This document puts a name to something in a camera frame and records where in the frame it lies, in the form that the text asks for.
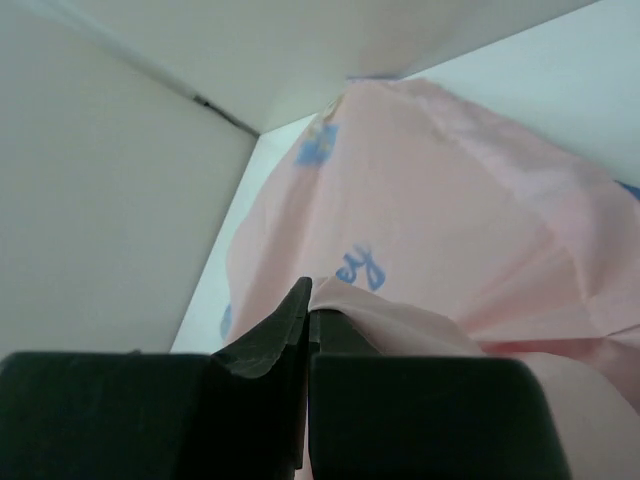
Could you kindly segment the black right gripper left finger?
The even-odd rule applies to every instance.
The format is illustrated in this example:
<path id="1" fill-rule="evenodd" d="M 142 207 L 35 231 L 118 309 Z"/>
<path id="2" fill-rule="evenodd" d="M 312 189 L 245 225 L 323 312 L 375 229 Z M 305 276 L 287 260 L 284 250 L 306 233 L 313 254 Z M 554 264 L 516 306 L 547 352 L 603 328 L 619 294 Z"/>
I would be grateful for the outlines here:
<path id="1" fill-rule="evenodd" d="M 291 479 L 303 464 L 308 304 L 211 355 L 23 351 L 1 363 L 5 479 Z"/>

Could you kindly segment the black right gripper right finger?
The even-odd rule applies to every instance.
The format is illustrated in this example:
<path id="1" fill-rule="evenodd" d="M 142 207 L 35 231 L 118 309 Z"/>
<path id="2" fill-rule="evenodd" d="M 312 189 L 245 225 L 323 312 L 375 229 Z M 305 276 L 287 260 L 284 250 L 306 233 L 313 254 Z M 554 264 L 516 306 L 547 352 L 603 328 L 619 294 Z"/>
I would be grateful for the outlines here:
<path id="1" fill-rule="evenodd" d="M 335 310 L 310 316 L 308 448 L 317 479 L 567 479 L 521 362 L 385 356 Z"/>

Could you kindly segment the pink printed pillowcase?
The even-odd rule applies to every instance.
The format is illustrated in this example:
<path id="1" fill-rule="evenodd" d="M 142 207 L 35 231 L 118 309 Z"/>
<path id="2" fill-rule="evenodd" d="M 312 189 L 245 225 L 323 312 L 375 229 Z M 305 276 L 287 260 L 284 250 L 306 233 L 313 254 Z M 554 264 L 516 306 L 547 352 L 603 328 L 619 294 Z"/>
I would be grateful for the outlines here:
<path id="1" fill-rule="evenodd" d="M 300 277 L 379 350 L 500 355 L 541 382 L 577 479 L 639 475 L 639 203 L 424 80 L 358 82 L 261 187 L 227 254 L 236 340 Z"/>

